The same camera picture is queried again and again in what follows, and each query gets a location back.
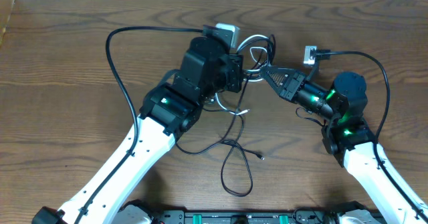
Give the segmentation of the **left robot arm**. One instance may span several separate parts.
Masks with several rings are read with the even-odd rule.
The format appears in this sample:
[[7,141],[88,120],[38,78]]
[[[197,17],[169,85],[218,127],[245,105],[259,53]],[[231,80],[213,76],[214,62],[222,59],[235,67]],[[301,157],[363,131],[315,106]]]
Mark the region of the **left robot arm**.
[[42,207],[33,223],[152,223],[152,215],[127,198],[198,121],[206,99],[241,90],[242,57],[231,53],[235,46],[230,31],[194,38],[180,68],[168,71],[132,111],[134,124],[101,169],[59,209]]

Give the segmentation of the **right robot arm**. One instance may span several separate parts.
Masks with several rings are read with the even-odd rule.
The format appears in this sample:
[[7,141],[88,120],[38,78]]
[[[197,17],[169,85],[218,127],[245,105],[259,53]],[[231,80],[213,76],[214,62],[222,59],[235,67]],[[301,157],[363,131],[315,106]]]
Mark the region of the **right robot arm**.
[[271,66],[260,73],[279,97],[324,119],[327,153],[361,184],[387,223],[427,222],[427,205],[394,168],[364,119],[363,76],[342,72],[325,90],[295,69]]

